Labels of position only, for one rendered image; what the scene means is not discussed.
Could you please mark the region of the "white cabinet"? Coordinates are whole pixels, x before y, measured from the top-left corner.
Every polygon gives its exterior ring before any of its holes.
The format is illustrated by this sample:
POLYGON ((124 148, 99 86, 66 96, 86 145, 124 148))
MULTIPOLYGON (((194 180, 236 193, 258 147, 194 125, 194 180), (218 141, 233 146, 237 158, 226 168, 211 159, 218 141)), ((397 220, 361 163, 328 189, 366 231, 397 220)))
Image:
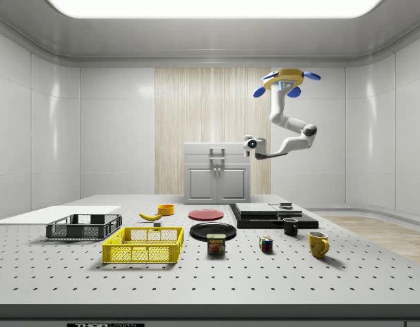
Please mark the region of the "white cabinet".
POLYGON ((184 143, 184 202, 249 202, 251 165, 241 142, 184 143))

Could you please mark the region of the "red plate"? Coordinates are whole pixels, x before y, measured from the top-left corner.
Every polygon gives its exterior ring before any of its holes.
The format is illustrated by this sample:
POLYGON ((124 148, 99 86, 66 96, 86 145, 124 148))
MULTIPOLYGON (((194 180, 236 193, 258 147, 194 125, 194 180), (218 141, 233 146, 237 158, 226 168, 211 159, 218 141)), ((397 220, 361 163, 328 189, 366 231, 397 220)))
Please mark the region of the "red plate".
POLYGON ((224 213, 215 209, 199 209, 189 213, 189 218, 198 221, 215 221, 224 217, 224 213))

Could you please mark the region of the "black plate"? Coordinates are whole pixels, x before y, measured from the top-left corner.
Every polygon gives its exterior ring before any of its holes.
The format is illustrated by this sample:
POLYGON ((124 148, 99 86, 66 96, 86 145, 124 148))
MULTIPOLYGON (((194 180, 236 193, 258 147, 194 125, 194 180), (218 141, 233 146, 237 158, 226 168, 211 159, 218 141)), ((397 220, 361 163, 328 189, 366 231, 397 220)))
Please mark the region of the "black plate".
POLYGON ((207 234, 224 234, 229 240, 236 236, 236 229, 232 225, 217 222, 198 223, 190 228, 190 235, 196 239, 205 241, 207 234))

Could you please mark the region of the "black stove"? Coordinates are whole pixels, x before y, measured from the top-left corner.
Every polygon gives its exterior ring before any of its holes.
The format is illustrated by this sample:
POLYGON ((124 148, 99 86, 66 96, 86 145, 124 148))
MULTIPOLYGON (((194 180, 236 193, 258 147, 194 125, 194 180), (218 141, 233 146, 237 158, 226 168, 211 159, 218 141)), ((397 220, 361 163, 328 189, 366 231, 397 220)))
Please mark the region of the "black stove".
POLYGON ((291 202, 237 203, 230 205, 237 228, 283 228, 284 218, 298 220, 299 228, 318 228, 319 222, 291 202))

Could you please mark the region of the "flat-sided can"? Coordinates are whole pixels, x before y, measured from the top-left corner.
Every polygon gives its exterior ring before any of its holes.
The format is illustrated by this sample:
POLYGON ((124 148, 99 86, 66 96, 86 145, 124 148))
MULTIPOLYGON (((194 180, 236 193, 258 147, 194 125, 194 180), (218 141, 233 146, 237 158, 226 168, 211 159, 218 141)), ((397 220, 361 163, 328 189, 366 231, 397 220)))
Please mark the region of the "flat-sided can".
POLYGON ((208 254, 224 254, 226 251, 225 234, 207 234, 208 254))

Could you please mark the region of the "yellow basket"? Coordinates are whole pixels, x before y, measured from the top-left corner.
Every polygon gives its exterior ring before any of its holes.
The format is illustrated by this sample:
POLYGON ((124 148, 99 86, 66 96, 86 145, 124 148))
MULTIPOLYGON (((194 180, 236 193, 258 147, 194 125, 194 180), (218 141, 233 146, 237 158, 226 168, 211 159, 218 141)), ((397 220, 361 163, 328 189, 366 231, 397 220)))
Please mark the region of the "yellow basket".
POLYGON ((102 244, 104 263, 176 263, 183 227, 124 227, 102 244))

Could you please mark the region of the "drone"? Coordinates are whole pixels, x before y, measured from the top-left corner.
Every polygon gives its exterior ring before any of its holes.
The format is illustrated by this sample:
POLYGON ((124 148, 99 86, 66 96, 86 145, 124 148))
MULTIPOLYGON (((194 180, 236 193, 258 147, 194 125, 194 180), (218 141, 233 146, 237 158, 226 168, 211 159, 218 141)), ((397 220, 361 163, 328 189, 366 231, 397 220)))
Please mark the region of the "drone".
POLYGON ((271 90, 272 83, 277 82, 280 91, 289 91, 289 97, 298 97, 301 94, 301 89, 298 87, 303 83, 304 78, 313 80, 320 80, 320 75, 314 72, 303 72, 299 69, 281 69, 278 71, 270 72, 262 78, 263 86, 255 89, 253 97, 262 96, 266 90, 271 90))

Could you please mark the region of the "yellow mug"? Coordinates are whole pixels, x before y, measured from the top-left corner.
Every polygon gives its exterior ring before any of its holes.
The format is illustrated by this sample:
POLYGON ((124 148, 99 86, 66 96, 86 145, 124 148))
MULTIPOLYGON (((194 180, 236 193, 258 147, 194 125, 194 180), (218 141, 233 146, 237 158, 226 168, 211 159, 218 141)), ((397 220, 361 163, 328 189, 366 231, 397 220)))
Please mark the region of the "yellow mug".
POLYGON ((322 232, 308 233, 308 242, 311 254, 316 258, 324 258, 329 251, 328 235, 322 232))

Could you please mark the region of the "dark grey basket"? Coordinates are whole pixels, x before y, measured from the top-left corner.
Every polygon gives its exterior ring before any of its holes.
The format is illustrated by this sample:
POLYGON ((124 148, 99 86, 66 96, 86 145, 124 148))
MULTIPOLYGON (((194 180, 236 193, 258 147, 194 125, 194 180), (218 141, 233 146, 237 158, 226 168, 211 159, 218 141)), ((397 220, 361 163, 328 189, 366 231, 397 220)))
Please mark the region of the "dark grey basket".
POLYGON ((69 240, 103 240, 122 225, 122 216, 113 214, 72 214, 46 226, 46 237, 69 240))

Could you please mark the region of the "white board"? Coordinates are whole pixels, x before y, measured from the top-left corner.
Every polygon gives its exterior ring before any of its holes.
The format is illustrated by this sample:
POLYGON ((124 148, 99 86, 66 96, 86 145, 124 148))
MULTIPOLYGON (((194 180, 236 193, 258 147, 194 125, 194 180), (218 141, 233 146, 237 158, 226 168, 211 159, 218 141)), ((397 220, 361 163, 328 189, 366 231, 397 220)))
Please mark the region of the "white board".
POLYGON ((72 214, 108 214, 121 206, 50 206, 1 219, 0 224, 48 224, 72 214))

